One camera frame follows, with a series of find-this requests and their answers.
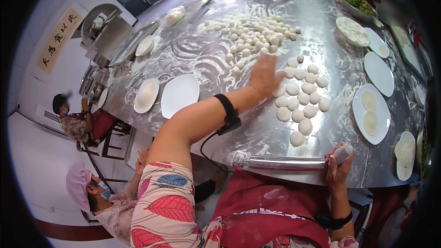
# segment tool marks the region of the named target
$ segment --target stainless steel table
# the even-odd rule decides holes
[[[378,145],[368,143],[361,135],[352,113],[352,99],[358,88],[369,82],[363,70],[363,56],[366,48],[349,45],[337,31],[335,19],[348,16],[333,0],[213,0],[210,10],[196,24],[188,23],[203,2],[186,6],[186,16],[169,29],[159,28],[157,45],[152,55],[136,59],[133,66],[115,77],[109,87],[107,101],[103,108],[119,119],[150,135],[155,135],[167,121],[161,115],[161,96],[164,86],[171,79],[194,73],[200,83],[199,100],[219,92],[232,91],[246,85],[252,64],[245,66],[243,76],[229,77],[230,66],[225,62],[225,54],[232,45],[226,35],[219,31],[205,29],[201,23],[206,20],[219,21],[225,16],[234,18],[245,15],[252,21],[261,14],[277,14],[284,23],[301,26],[302,33],[296,41],[285,40],[280,49],[278,68],[283,69],[289,57],[304,54],[300,65],[306,68],[314,63],[319,74],[325,76],[329,85],[318,88],[317,92],[331,100],[327,113],[318,112],[312,118],[313,131],[300,147],[290,145],[289,137],[297,130],[297,123],[282,123],[276,118],[277,108],[273,100],[267,99],[256,108],[241,116],[242,127],[221,137],[216,136],[204,147],[204,153],[213,160],[231,164],[235,151],[255,155],[325,156],[339,141],[354,146],[356,156],[347,178],[350,188],[384,187],[405,184],[396,177],[393,146],[402,131],[409,130],[416,135],[423,122],[424,110],[414,102],[409,102],[408,92],[413,90],[417,80],[407,68],[398,53],[391,34],[385,28],[374,29],[387,42],[391,53],[386,63],[395,77],[395,90],[386,98],[391,113],[388,134]],[[157,100],[146,114],[133,110],[135,92],[143,80],[158,78],[160,91]],[[295,79],[285,79],[284,84]],[[200,154],[201,142],[192,146],[192,152]],[[255,170],[277,178],[309,184],[325,184],[325,171],[281,172]]]

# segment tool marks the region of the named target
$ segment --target pink headscarf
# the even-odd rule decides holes
[[[87,200],[86,186],[89,185],[92,173],[86,169],[84,163],[78,161],[66,175],[66,189],[72,200],[85,212],[90,212],[89,201]]]

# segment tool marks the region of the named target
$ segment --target apron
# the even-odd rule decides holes
[[[329,212],[328,189],[236,170],[218,201],[213,219],[222,216],[222,247],[256,248],[289,235],[328,247],[328,233],[314,221]]]

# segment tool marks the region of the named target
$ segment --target metal bowl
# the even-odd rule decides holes
[[[368,16],[367,14],[360,12],[357,8],[355,8],[351,4],[347,3],[346,0],[339,0],[339,2],[341,4],[341,6],[348,13],[350,13],[351,15],[355,16],[356,18],[358,18],[358,19],[360,19],[360,20],[362,20],[364,22],[371,23],[372,20],[374,19],[374,17]]]

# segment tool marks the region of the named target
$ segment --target plastic bag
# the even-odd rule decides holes
[[[171,27],[181,21],[185,15],[184,6],[179,6],[168,10],[167,15],[161,20],[161,26],[164,28]]]

